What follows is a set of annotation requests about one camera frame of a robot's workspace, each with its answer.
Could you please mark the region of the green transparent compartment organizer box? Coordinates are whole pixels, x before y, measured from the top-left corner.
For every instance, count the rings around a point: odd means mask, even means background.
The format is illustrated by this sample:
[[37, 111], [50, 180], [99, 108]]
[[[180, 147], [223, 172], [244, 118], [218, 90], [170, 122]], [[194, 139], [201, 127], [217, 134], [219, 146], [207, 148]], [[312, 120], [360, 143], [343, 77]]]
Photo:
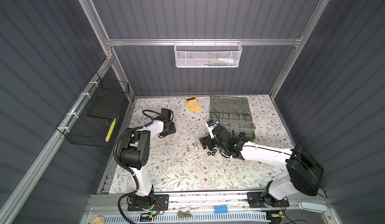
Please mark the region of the green transparent compartment organizer box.
[[245, 97], [211, 96], [210, 118], [224, 126], [230, 134], [255, 139], [255, 126]]

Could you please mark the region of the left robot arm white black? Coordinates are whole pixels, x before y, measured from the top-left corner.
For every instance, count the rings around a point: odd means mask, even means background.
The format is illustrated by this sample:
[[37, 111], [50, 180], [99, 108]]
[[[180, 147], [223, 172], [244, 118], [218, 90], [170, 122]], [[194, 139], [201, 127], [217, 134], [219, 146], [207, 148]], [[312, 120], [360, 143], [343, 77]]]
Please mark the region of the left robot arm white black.
[[162, 108], [159, 113], [143, 110], [142, 114], [151, 121], [142, 126], [126, 128], [115, 142], [113, 157], [116, 163], [132, 176], [134, 191], [129, 196], [147, 209], [154, 203], [154, 187], [145, 171], [149, 160], [150, 141], [155, 136], [162, 139], [174, 134], [176, 128], [173, 111], [170, 109]]

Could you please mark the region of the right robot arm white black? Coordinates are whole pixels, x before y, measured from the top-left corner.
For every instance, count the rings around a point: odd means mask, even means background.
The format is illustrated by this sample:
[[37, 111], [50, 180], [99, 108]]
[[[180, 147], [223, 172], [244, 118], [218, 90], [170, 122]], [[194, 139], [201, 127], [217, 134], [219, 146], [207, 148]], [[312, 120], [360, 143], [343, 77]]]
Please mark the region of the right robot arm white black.
[[208, 135], [200, 138], [204, 149], [218, 148], [224, 158], [266, 163], [283, 170], [284, 176], [267, 183], [263, 192], [250, 203], [263, 203], [267, 207], [289, 206], [288, 196], [302, 193], [315, 197], [321, 187], [324, 168], [303, 147], [282, 149], [268, 147], [233, 136], [227, 128], [213, 119], [206, 122]]

